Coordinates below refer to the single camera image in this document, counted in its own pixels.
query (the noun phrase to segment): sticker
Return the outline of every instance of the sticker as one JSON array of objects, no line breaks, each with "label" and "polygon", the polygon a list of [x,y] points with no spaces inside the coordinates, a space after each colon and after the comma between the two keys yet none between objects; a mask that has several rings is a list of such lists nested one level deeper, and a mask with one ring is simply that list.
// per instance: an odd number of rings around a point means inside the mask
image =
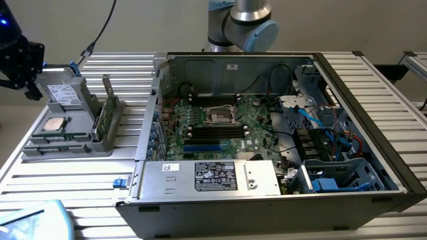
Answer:
[{"label": "sticker", "polygon": [[47,85],[47,87],[60,105],[80,105],[77,94],[71,85]]},{"label": "sticker", "polygon": [[180,170],[180,164],[179,163],[172,163],[172,164],[163,164],[163,172],[169,172],[169,171],[179,171]]},{"label": "sticker", "polygon": [[193,189],[197,192],[237,190],[236,168],[233,161],[196,162],[193,169]]},{"label": "sticker", "polygon": [[237,70],[239,65],[237,64],[227,64],[227,70]]}]

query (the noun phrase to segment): warning label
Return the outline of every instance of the warning label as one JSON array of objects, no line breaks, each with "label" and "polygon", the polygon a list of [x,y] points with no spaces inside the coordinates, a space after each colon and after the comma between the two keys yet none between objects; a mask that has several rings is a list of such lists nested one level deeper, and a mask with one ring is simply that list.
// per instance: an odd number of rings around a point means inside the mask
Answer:
[{"label": "warning label", "polygon": [[69,106],[80,104],[77,94],[71,85],[48,85],[47,87],[60,105]]},{"label": "warning label", "polygon": [[235,162],[196,162],[193,188],[197,192],[237,190]]}]

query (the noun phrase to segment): black ram slot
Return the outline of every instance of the black ram slot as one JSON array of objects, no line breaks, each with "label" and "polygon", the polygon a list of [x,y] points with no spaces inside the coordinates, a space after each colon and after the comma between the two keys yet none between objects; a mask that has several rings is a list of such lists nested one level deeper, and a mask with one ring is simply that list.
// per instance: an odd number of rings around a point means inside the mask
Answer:
[{"label": "black ram slot", "polygon": [[241,139],[245,137],[240,126],[193,127],[193,139]]},{"label": "black ram slot", "polygon": [[193,107],[217,107],[233,104],[236,104],[235,97],[195,97],[191,102]]},{"label": "black ram slot", "polygon": [[217,145],[220,140],[217,139],[188,139],[184,140],[184,145]]}]

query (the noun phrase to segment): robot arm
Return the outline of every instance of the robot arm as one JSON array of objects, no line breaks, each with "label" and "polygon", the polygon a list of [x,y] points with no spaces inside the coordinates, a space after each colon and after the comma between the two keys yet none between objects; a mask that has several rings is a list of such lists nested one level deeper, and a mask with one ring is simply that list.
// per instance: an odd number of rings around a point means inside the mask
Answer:
[{"label": "robot arm", "polygon": [[279,25],[267,0],[209,0],[207,52],[265,52]]},{"label": "robot arm", "polygon": [[7,2],[0,0],[0,72],[8,78],[0,80],[0,86],[21,90],[35,101],[43,97],[35,81],[43,72],[44,52],[45,46],[23,36]]}]

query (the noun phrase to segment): blue ram slot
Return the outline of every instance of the blue ram slot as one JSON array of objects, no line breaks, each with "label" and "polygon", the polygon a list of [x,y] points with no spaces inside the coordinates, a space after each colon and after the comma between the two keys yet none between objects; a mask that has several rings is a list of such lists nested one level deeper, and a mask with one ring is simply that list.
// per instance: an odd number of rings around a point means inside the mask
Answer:
[{"label": "blue ram slot", "polygon": [[221,145],[184,146],[184,152],[220,152]]}]

